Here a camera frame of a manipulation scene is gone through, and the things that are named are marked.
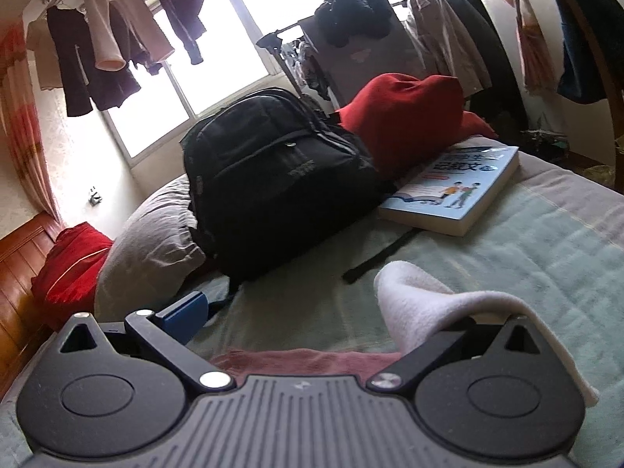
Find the dark blue jacket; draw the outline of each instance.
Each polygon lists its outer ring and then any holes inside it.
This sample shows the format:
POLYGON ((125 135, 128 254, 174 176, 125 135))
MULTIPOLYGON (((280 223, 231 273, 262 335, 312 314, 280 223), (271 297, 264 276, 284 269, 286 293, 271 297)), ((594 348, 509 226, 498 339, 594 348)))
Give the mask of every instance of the dark blue jacket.
MULTIPOLYGON (((577 103, 606 98, 594 56, 572 10, 556 0, 564 32, 564 74, 557 93, 577 103)), ((624 80, 624 9, 617 0, 576 0, 583 10, 612 74, 624 80)))

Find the triangular cutout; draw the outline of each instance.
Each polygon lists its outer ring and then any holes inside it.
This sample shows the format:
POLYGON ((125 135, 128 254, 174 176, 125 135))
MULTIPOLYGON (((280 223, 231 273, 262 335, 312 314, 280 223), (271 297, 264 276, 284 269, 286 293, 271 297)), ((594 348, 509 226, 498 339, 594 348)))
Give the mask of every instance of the triangular cutout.
POLYGON ((67 337, 60 351, 63 354, 69 352, 79 352, 81 350, 91 350, 96 347, 96 340, 93 339, 89 328, 85 324, 77 325, 67 337))
POLYGON ((512 352, 524 352, 526 354, 538 354, 540 352, 535 341, 523 326, 514 327, 505 348, 512 352))

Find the red pillow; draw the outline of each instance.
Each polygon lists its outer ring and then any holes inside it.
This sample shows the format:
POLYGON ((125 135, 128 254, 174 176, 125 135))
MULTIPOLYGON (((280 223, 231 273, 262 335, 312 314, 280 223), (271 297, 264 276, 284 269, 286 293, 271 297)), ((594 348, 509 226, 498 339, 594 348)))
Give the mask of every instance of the red pillow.
POLYGON ((340 112, 342 126, 369 149, 383 179, 397 179, 470 135, 497 135, 477 115, 463 110, 454 77, 424 81, 401 73, 372 79, 340 112))
POLYGON ((98 273, 113 242, 88 223, 58 235, 46 263, 32 278, 32 295, 43 304, 44 321, 60 330, 78 311, 93 312, 98 273))

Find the orange patterned curtain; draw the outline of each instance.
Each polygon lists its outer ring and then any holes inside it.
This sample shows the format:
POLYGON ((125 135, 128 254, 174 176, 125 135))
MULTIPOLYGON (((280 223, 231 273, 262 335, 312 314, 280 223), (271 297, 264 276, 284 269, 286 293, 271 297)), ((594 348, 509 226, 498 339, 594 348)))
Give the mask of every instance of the orange patterned curtain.
POLYGON ((529 0, 505 0, 517 16, 524 86, 529 93, 553 90, 555 74, 542 29, 529 0))
POLYGON ((0 43, 0 82, 0 125, 20 182, 35 207, 62 223, 41 145, 21 21, 9 28, 0 43))

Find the book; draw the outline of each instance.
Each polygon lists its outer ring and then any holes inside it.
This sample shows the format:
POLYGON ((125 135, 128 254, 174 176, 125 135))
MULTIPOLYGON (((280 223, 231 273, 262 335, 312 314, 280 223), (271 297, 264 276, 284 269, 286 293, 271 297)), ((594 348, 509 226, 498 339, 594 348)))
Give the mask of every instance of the book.
POLYGON ((393 222, 463 236, 519 165, 514 146, 454 147, 388 198, 379 215, 393 222))

